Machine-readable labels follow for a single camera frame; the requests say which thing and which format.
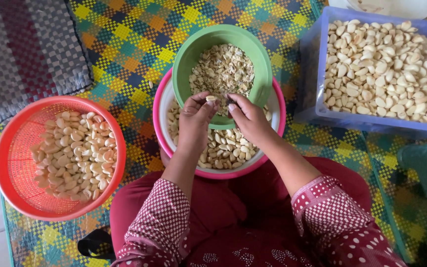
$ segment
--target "woman's left hand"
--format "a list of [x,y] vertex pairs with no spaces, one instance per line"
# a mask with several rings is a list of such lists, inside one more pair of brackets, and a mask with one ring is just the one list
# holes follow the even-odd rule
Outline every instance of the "woman's left hand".
[[219,101],[206,101],[210,92],[189,97],[179,116],[179,142],[176,152],[192,155],[196,160],[207,146],[210,120],[218,110]]

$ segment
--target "woman's right hand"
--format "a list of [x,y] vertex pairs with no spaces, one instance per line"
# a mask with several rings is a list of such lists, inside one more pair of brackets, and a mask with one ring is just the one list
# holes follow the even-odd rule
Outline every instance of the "woman's right hand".
[[228,105],[228,110],[249,142],[261,149],[265,141],[279,137],[260,107],[241,94],[229,93],[228,97],[237,103]]

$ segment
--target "checkered pattern sleeve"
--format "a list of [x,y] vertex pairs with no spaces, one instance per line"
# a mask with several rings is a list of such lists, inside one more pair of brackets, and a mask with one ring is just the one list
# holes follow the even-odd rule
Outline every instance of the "checkered pattern sleeve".
[[291,205],[300,236],[314,242],[328,266],[405,267],[374,218],[341,186],[323,175],[294,194]]
[[111,267],[176,267],[190,244],[190,204],[177,185],[158,179],[125,234]]

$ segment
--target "green bowl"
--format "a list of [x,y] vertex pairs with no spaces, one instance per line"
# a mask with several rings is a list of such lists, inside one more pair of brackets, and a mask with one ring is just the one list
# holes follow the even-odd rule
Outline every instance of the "green bowl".
[[[199,57],[204,50],[213,45],[233,44],[243,50],[253,63],[255,78],[248,99],[259,107],[263,107],[273,84],[270,57],[261,42],[246,29],[234,25],[214,25],[194,33],[179,49],[174,60],[172,83],[176,100],[181,107],[192,95],[189,86],[189,75],[192,68],[199,63]],[[233,119],[215,115],[209,127],[217,130],[235,128]]]

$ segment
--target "black strap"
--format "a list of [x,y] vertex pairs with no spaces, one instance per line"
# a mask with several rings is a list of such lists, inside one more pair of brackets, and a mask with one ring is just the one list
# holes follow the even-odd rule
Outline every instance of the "black strap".
[[[95,229],[79,240],[77,243],[78,252],[89,258],[108,259],[114,261],[116,256],[115,251],[113,250],[111,236],[104,229],[105,228]],[[92,255],[92,253],[96,254],[97,249],[100,249],[101,245],[104,243],[108,244],[108,247],[104,249],[104,253],[96,256]]]

